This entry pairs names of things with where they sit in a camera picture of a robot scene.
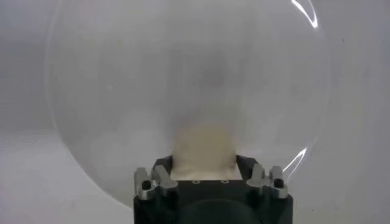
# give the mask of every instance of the black mount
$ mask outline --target black mount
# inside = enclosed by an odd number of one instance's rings
[[[172,170],[171,156],[156,160],[152,177],[140,178],[137,170],[135,181],[148,188],[142,190],[136,183],[135,224],[292,224],[293,198],[284,194],[286,186],[277,170],[257,181],[252,176],[258,164],[255,159],[237,156],[236,162],[242,180],[166,180],[164,173],[169,176]],[[147,179],[156,181],[156,187],[149,186]]]

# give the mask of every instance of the transparent bubble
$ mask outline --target transparent bubble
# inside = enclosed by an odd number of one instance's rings
[[[136,168],[199,124],[290,179],[319,137],[329,74],[308,0],[62,1],[46,54],[63,142],[129,206]]]

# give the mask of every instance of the silver bracket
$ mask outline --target silver bracket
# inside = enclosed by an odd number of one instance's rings
[[[135,195],[140,200],[150,200],[154,198],[155,186],[144,167],[137,168],[134,173]]]
[[[177,191],[178,182],[171,179],[164,166],[157,165],[154,167],[153,179],[159,185],[163,196],[166,197],[171,192]]]
[[[274,198],[287,198],[288,189],[283,181],[283,171],[280,166],[273,166],[269,171],[269,179],[271,181],[271,196]]]
[[[271,197],[287,198],[288,189],[283,181],[283,171],[280,166],[273,166],[269,171],[269,176],[265,175],[265,171],[261,164],[255,164],[252,169],[252,177],[246,181],[246,184],[258,191],[259,195],[263,194],[263,188],[269,186],[271,188]]]

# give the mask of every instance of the screw hole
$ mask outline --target screw hole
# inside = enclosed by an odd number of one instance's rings
[[[274,179],[274,186],[276,188],[281,189],[281,188],[283,188],[285,186],[285,182],[282,179],[279,179],[279,178]]]
[[[142,190],[149,190],[152,188],[152,182],[150,180],[142,181]]]

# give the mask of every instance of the gray background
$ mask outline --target gray background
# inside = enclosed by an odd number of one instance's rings
[[[0,0],[0,223],[131,223],[52,127],[43,57],[56,1]],[[296,223],[388,223],[390,2],[313,2],[330,45],[322,140],[292,180]]]

